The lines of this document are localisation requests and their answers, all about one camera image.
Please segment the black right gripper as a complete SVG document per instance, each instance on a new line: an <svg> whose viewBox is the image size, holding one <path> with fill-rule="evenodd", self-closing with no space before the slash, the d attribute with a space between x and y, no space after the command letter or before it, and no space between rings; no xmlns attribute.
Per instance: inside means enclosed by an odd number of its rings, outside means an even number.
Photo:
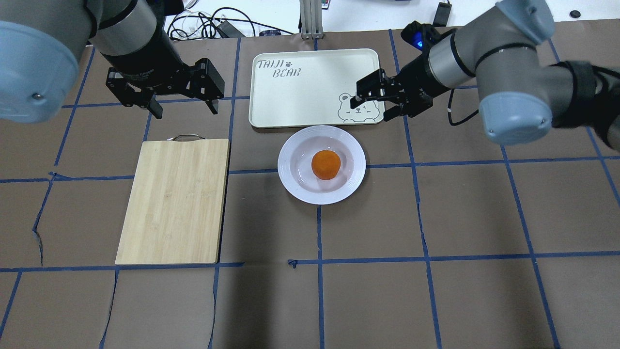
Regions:
<svg viewBox="0 0 620 349"><path fill-rule="evenodd" d="M389 101L394 106L385 110L385 122L401 116L415 117L433 106L434 91L436 78L426 61L412 61L394 77L388 77L385 70L379 68L356 82L351 109L365 102Z"/></svg>

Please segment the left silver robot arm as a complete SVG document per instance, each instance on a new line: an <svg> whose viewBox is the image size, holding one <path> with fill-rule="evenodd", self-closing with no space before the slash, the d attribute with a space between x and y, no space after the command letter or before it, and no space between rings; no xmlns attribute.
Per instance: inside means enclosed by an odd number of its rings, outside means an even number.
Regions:
<svg viewBox="0 0 620 349"><path fill-rule="evenodd" d="M204 101L218 113L225 82L208 58L184 63L165 33L181 0L3 0L0 3L2 119L36 123L55 116L93 45L111 68L106 86L122 105L162 117L158 95Z"/></svg>

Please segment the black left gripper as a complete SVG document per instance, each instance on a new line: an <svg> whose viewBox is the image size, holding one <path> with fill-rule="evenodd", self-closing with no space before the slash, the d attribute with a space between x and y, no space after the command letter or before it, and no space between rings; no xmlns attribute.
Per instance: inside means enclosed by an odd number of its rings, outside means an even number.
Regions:
<svg viewBox="0 0 620 349"><path fill-rule="evenodd" d="M218 114L225 82L208 58L188 65L173 47L164 47L123 56L106 55L106 59L111 64L106 86L124 106L146 108L161 120L163 108L155 96L184 95L204 101L213 115Z"/></svg>

